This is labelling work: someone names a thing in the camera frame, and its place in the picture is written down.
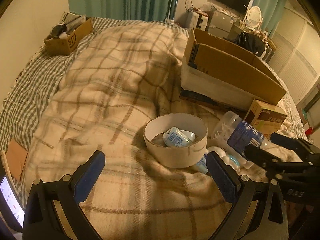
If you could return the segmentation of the white earbud case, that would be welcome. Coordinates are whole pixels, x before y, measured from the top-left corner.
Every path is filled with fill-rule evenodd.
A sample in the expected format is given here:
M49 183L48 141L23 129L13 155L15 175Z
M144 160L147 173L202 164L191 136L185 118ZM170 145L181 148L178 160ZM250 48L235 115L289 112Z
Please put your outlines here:
M245 161L244 164L240 163L240 157L229 154L224 148L219 146L210 146L206 149L206 154L208 155L210 152L215 152L222 159L222 161L232 167L238 174L242 169L248 170L253 167L253 163L251 161Z

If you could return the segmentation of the brown medicine box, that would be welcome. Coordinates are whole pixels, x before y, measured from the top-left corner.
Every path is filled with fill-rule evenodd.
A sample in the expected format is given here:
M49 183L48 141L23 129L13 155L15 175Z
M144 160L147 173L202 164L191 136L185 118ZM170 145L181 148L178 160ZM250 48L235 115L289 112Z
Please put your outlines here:
M280 129L286 118L287 114L281 107L254 99L244 120L269 138Z

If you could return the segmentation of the blue labelled cotton swab jar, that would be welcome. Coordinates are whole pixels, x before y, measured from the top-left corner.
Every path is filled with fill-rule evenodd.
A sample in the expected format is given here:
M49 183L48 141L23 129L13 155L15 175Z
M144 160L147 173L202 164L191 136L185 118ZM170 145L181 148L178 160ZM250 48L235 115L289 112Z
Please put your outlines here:
M245 157L246 146L259 148L265 137L236 113L228 111L215 126L211 139L221 148Z

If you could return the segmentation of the white round paper tub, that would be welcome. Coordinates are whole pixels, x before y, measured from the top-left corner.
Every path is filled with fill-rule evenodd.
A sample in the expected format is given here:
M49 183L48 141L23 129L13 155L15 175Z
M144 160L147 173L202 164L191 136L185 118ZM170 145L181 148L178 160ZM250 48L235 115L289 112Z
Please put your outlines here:
M149 152L160 164L170 168L196 164L206 152L207 135L204 121L186 113L159 116L143 129Z

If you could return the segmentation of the blue white tissue pack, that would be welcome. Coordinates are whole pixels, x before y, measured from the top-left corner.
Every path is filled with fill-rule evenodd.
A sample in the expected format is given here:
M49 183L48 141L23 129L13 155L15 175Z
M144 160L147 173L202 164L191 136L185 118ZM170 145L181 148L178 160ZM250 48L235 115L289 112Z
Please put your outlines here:
M163 134L162 138L168 147L188 147L195 141L196 135L193 132L172 127Z

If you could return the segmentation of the red bottle on floor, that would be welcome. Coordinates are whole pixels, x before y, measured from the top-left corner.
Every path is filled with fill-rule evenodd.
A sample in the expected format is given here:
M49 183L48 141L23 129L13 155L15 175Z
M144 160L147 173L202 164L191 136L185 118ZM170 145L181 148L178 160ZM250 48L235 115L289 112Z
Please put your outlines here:
M312 128L312 127L308 128L308 129L305 131L305 135L306 135L307 137L310 136L310 135L312 135L312 133L313 133L313 128Z

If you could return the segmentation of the smartphone with lit screen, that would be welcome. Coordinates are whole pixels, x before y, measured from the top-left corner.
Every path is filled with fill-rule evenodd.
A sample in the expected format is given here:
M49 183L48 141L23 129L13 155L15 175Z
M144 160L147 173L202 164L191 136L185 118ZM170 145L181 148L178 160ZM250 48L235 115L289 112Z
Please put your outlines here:
M7 225L15 231L23 231L25 211L7 178L1 178L1 214Z

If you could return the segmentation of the white sliding wardrobe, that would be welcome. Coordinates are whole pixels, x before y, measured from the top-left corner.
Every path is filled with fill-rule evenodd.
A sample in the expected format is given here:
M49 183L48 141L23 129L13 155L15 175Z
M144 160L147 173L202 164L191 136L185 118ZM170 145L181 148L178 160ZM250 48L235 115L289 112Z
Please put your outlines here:
M277 49L268 64L299 104L319 78L319 35L309 20L285 8L272 41Z

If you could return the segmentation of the large open cardboard box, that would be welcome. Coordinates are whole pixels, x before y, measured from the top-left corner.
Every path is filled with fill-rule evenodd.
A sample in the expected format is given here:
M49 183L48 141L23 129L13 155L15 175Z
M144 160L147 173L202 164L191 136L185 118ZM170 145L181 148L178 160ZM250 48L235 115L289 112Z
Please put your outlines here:
M276 105L286 94L268 66L253 53L197 28L189 32L181 87L244 112L255 99Z

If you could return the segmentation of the green checked bed sheet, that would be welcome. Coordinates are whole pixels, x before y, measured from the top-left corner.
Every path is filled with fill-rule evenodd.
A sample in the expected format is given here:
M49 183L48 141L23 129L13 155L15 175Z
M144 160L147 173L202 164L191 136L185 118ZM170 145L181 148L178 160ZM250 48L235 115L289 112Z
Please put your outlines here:
M67 146L144 146L141 127L178 103L178 67L189 37L176 24L92 18L93 30L68 56L42 50L17 78L1 110L1 149L29 152L18 198L35 170L57 174Z

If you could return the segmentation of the black jacket on chair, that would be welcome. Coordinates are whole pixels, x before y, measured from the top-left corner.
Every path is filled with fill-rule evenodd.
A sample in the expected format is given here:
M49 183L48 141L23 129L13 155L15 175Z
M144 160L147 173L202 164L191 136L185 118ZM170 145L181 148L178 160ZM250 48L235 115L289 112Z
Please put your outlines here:
M266 49L266 44L257 35L247 32L240 33L233 43L252 52L257 57L261 57Z

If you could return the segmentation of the white oval vanity mirror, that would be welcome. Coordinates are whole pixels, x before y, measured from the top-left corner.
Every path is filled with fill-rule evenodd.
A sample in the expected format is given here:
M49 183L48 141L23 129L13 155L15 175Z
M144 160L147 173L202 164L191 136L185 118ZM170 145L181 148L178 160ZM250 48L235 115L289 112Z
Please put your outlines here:
M246 24L251 28L257 28L263 21L263 16L258 6L251 7L245 16Z

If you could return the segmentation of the grey mini fridge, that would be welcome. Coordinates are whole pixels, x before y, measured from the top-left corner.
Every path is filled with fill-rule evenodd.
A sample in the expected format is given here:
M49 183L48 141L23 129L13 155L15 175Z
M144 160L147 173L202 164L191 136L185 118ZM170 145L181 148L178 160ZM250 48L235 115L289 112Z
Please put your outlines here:
M235 40L242 33L237 19L219 10L214 10L210 13L207 31L211 35L230 41Z

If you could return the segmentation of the beige plaid blanket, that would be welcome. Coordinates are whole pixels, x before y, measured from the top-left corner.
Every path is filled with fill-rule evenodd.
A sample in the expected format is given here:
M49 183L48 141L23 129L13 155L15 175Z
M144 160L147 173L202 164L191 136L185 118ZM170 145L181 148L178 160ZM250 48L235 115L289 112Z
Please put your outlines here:
M73 173L96 150L106 164L81 208L103 239L208 239L229 210L213 179L169 169L148 152L143 128L169 113L222 113L180 99L187 32L136 22L99 33L72 62L33 135L23 184Z

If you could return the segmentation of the teal curtain right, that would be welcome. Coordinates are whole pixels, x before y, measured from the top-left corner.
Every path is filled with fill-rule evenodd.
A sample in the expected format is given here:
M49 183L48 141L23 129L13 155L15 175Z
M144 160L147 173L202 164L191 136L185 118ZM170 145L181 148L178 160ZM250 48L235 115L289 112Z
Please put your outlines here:
M262 12L262 30L267 30L272 36L276 30L278 22L281 20L287 0L255 0L254 5L258 6Z

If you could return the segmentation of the white suitcase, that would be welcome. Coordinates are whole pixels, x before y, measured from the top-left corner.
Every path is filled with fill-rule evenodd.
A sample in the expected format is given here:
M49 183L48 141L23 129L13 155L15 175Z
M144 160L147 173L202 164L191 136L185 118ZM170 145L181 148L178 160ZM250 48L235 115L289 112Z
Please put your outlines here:
M208 23L208 14L201 11L190 11L188 13L187 20L185 22L185 27L190 30L193 28L198 28L203 31L206 30Z

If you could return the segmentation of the small SF cardboard box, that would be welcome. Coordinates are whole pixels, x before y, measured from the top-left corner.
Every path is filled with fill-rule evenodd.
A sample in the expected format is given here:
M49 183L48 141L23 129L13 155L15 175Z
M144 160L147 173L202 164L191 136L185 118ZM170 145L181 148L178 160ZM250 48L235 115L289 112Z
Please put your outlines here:
M80 41L89 35L93 30L92 18L87 17L86 21L69 32L66 37L63 38L50 38L47 36L44 39L44 47L49 55L57 56L57 55L70 55L77 46Z

